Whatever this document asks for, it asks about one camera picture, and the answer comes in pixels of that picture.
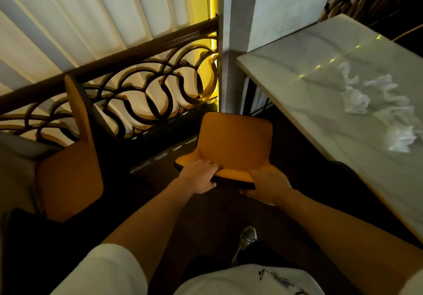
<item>hand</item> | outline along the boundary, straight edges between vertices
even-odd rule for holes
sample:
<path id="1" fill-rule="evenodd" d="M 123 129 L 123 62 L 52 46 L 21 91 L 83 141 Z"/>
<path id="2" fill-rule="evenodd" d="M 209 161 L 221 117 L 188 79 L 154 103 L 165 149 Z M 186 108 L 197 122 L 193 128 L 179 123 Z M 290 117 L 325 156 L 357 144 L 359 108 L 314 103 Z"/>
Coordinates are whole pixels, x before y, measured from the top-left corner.
<path id="1" fill-rule="evenodd" d="M 291 184 L 285 174 L 279 170 L 251 170 L 255 190 L 244 189 L 239 192 L 267 205 L 275 206 L 292 191 Z"/>
<path id="2" fill-rule="evenodd" d="M 218 170 L 219 165 L 211 161 L 194 160 L 184 166 L 177 180 L 193 194 L 203 194 L 216 187 L 210 180 Z"/>

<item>white sneaker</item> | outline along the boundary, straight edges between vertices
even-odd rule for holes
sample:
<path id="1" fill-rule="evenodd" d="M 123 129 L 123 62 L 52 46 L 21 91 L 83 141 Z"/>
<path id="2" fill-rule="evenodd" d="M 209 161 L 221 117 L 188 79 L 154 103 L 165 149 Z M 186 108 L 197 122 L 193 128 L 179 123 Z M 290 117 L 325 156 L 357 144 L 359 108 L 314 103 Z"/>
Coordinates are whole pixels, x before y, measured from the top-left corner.
<path id="1" fill-rule="evenodd" d="M 257 241 L 257 232 L 253 226 L 247 226 L 242 230 L 241 236 L 239 237 L 239 247 L 236 251 L 234 257 L 232 258 L 231 267 L 237 266 L 236 257 L 238 256 L 239 251 L 246 249 L 248 245 Z"/>

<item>white marble surface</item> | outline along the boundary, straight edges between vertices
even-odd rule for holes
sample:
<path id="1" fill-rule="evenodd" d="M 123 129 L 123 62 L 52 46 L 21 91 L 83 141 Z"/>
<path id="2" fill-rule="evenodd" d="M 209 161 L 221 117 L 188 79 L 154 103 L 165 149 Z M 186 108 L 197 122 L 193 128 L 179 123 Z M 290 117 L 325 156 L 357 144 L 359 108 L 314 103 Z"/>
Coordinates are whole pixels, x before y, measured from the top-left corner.
<path id="1" fill-rule="evenodd" d="M 423 120 L 423 59 L 344 15 L 238 57 L 238 64 L 327 157 L 351 167 L 423 241 L 423 143 L 410 153 L 388 151 L 386 127 L 372 112 L 382 95 L 366 89 L 370 113 L 347 114 L 336 66 L 365 81 L 390 73 Z"/>
<path id="2" fill-rule="evenodd" d="M 316 22 L 327 0 L 256 0 L 248 50 Z"/>

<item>forearm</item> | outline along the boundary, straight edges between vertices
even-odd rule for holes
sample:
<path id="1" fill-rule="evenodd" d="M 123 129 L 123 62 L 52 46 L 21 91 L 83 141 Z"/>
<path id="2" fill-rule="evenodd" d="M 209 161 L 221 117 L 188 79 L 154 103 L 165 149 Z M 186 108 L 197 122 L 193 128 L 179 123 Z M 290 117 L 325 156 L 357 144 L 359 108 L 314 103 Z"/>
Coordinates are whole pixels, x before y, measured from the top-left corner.
<path id="1" fill-rule="evenodd" d="M 364 294 L 398 294 L 423 268 L 423 251 L 364 221 L 291 191 L 277 206 L 296 220 Z"/>
<path id="2" fill-rule="evenodd" d="M 159 195 L 124 221 L 104 243 L 128 249 L 138 260 L 149 282 L 156 270 L 181 209 L 192 193 L 175 179 Z"/>

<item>white t-shirt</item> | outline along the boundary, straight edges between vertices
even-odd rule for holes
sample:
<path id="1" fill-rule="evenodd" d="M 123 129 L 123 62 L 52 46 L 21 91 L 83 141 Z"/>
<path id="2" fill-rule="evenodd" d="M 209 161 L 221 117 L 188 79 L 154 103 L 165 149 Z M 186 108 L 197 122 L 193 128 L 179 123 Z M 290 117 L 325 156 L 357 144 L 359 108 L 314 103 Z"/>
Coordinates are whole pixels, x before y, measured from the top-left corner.
<path id="1" fill-rule="evenodd" d="M 147 295 L 147 289 L 143 270 L 132 253 L 119 245 L 103 244 L 94 248 L 52 295 Z M 191 294 L 324 295 L 324 292 L 305 271 L 249 264 L 195 277 L 175 292 Z M 400 293 L 412 294 L 423 294 L 423 271 L 415 274 Z"/>

